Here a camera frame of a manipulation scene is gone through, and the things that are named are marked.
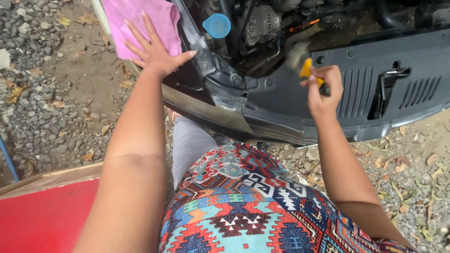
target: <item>washer fluid cap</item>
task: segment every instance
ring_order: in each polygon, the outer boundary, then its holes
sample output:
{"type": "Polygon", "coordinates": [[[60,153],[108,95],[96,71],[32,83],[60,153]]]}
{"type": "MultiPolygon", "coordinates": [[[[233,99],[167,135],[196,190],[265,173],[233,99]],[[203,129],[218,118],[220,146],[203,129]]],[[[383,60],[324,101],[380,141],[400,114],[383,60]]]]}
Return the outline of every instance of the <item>washer fluid cap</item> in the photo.
{"type": "Polygon", "coordinates": [[[231,23],[224,14],[216,13],[203,21],[203,27],[211,37],[221,39],[230,32],[231,23]]]}

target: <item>woman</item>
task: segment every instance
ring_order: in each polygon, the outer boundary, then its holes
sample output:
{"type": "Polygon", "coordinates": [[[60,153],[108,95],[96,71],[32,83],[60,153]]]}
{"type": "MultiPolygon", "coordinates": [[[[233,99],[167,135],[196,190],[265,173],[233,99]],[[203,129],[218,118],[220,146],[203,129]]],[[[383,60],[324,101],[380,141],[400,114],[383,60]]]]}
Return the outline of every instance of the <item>woman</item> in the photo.
{"type": "Polygon", "coordinates": [[[150,43],[126,21],[142,49],[124,43],[144,69],[112,135],[74,252],[414,252],[341,130],[337,66],[311,68],[313,75],[300,83],[308,88],[329,200],[290,179],[268,153],[236,142],[218,146],[197,124],[171,113],[179,187],[165,211],[161,82],[195,51],[169,56],[149,16],[143,18],[150,43]],[[329,84],[331,97],[320,95],[317,77],[329,84]]]}

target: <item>car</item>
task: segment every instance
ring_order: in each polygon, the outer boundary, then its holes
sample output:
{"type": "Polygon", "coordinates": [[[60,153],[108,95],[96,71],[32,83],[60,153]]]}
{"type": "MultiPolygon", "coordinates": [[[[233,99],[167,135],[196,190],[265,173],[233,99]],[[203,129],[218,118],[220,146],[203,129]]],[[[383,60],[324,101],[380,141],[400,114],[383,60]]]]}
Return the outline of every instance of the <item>car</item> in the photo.
{"type": "MultiPolygon", "coordinates": [[[[111,34],[101,0],[92,0],[111,34]]],[[[171,0],[183,51],[197,55],[163,80],[165,105],[239,140],[315,145],[307,90],[284,63],[308,40],[314,66],[339,66],[337,116],[349,142],[386,136],[450,107],[450,4],[397,0],[171,0]],[[214,38],[203,22],[230,21],[214,38]]],[[[139,67],[126,63],[135,75],[139,67]]]]}

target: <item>woman's left arm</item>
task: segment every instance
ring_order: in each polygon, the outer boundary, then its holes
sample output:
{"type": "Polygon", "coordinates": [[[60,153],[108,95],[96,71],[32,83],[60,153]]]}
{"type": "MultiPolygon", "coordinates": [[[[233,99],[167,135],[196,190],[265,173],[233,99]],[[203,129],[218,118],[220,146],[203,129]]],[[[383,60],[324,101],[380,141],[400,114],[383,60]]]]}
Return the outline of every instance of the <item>woman's left arm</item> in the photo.
{"type": "Polygon", "coordinates": [[[75,253],[157,251],[167,191],[161,83],[195,51],[171,57],[148,15],[143,17],[151,43],[129,21],[142,49],[124,43],[141,58],[133,62],[144,69],[114,129],[75,253]]]}

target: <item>red surface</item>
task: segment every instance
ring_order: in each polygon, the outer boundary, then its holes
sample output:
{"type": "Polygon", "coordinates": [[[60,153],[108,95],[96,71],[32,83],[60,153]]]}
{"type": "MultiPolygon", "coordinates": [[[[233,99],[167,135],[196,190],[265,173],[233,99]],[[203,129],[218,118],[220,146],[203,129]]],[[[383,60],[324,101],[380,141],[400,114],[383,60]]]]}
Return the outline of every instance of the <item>red surface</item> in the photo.
{"type": "Polygon", "coordinates": [[[0,251],[71,252],[98,186],[94,179],[0,200],[0,251]]]}

